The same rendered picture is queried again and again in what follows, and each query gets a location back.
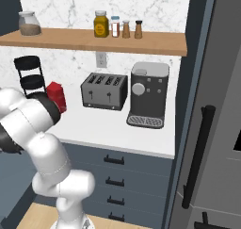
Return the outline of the grey four-slot toaster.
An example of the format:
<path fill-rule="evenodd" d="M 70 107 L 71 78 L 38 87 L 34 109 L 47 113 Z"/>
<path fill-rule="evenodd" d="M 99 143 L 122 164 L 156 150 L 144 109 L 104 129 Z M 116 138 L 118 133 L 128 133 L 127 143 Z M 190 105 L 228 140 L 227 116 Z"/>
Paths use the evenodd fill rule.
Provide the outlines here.
<path fill-rule="evenodd" d="M 122 110 L 128 94 L 128 76 L 91 73 L 80 88 L 83 106 Z"/>

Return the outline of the grey fridge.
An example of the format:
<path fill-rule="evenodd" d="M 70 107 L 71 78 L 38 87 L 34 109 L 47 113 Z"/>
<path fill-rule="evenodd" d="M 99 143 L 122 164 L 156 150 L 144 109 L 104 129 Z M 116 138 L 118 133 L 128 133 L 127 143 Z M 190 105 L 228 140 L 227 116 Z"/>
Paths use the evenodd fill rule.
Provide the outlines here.
<path fill-rule="evenodd" d="M 165 229 L 194 229 L 203 212 L 210 224 L 241 229 L 241 0 L 190 0 L 185 35 Z M 192 199 L 184 209 L 201 108 L 207 105 L 216 113 Z"/>

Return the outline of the brown shaker black cap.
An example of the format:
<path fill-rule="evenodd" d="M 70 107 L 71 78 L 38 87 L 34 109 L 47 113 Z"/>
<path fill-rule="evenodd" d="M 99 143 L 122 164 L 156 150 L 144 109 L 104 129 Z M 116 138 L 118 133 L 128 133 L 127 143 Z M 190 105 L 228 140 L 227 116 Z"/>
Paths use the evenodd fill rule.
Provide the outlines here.
<path fill-rule="evenodd" d="M 142 21 L 136 20 L 136 30 L 135 30 L 135 39 L 141 39 L 142 38 Z"/>

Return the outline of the grey coffee machine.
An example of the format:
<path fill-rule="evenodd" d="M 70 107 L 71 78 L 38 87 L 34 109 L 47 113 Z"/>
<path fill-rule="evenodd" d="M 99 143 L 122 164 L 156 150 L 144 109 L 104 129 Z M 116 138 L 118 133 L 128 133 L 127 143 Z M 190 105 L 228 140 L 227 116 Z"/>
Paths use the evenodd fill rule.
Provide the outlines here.
<path fill-rule="evenodd" d="M 169 65 L 137 62 L 131 71 L 130 111 L 126 122 L 131 126 L 160 129 L 164 126 L 169 82 Z"/>

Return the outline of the brown shaker silver cap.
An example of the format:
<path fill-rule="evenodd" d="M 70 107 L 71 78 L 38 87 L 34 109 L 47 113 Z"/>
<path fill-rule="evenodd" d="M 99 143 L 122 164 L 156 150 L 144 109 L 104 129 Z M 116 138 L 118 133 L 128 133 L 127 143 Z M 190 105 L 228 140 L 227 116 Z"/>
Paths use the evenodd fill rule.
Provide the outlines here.
<path fill-rule="evenodd" d="M 128 20 L 123 21 L 122 37 L 124 39 L 130 38 L 130 28 L 129 28 L 129 21 Z"/>

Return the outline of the white wall power outlet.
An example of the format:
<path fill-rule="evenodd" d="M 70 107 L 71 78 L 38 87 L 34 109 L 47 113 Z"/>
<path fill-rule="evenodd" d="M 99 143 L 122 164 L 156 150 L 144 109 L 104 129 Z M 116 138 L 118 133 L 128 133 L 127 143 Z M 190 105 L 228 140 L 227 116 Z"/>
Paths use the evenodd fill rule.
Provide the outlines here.
<path fill-rule="evenodd" d="M 98 68 L 107 67 L 106 52 L 97 52 L 96 53 L 96 65 Z"/>

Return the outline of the glass jar with grains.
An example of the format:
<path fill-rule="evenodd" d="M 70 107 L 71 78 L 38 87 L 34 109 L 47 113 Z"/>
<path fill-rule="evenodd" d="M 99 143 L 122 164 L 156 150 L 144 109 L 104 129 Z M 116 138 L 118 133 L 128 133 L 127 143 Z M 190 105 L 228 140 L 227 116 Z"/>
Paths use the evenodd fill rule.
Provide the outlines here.
<path fill-rule="evenodd" d="M 41 34 L 40 23 L 34 11 L 19 12 L 19 29 L 23 36 L 38 36 Z"/>

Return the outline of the wooden wall shelf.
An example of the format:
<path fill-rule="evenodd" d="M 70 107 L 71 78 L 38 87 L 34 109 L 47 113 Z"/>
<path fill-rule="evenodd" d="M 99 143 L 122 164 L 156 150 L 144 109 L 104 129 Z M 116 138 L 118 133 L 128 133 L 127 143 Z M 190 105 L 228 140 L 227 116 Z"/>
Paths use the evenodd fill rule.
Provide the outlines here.
<path fill-rule="evenodd" d="M 65 50 L 86 50 L 130 54 L 149 54 L 185 57 L 187 45 L 185 33 L 142 32 L 140 40 L 131 33 L 123 37 L 95 38 L 89 29 L 43 28 L 37 37 L 25 37 L 20 31 L 0 36 L 0 45 Z"/>

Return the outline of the yellow mustard jar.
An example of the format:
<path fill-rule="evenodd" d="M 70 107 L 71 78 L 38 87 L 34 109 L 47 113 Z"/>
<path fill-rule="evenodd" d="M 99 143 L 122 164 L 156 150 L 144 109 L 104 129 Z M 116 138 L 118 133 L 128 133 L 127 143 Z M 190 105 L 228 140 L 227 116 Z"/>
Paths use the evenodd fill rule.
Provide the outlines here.
<path fill-rule="evenodd" d="M 96 38 L 106 38 L 109 35 L 109 22 L 104 10 L 95 11 L 94 36 Z"/>

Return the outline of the red spice jar blue lid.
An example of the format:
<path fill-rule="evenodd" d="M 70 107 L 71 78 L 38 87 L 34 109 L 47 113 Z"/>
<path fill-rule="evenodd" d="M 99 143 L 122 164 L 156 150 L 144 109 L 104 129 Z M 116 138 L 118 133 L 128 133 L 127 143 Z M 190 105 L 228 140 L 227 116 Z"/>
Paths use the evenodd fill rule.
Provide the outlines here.
<path fill-rule="evenodd" d="M 113 38 L 117 38 L 120 35 L 120 17 L 119 16 L 111 17 L 111 32 L 112 32 Z"/>

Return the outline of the grey drawer front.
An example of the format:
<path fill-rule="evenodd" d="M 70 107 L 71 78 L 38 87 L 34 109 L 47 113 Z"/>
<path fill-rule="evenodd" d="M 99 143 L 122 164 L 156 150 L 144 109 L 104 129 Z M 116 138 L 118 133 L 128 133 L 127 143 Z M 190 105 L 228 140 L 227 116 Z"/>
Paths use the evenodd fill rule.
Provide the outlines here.
<path fill-rule="evenodd" d="M 169 176 L 172 160 L 162 157 L 137 155 L 83 145 L 64 143 L 71 162 L 87 162 L 94 165 L 119 168 L 133 172 L 144 172 L 161 176 Z M 121 159 L 124 165 L 104 162 L 104 157 Z"/>
<path fill-rule="evenodd" d="M 90 215 L 108 219 L 108 215 L 112 212 L 118 217 L 124 215 L 125 222 L 150 227 L 152 229 L 162 229 L 163 216 L 161 214 L 137 211 L 121 205 L 99 203 L 86 203 L 83 207 L 85 212 Z"/>
<path fill-rule="evenodd" d="M 84 203 L 110 204 L 107 202 L 110 195 L 115 200 L 121 201 L 124 198 L 125 205 L 122 206 L 125 208 L 153 214 L 163 214 L 165 210 L 166 199 L 164 197 L 102 186 L 97 186 L 94 192 L 84 200 Z"/>
<path fill-rule="evenodd" d="M 133 192 L 146 193 L 154 196 L 165 197 L 169 187 L 169 178 L 166 176 L 152 175 L 142 172 L 130 172 L 88 163 L 75 163 L 74 169 L 91 172 L 99 186 L 122 188 Z M 105 180 L 110 176 L 112 180 L 124 179 L 124 187 L 107 185 Z"/>

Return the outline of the red box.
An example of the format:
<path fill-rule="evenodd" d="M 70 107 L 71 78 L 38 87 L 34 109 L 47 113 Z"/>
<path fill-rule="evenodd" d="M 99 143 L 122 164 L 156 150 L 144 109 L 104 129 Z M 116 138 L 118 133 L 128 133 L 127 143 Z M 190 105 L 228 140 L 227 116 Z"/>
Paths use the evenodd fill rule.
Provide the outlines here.
<path fill-rule="evenodd" d="M 60 84 L 52 81 L 47 87 L 47 95 L 57 104 L 61 113 L 67 110 L 64 90 Z"/>

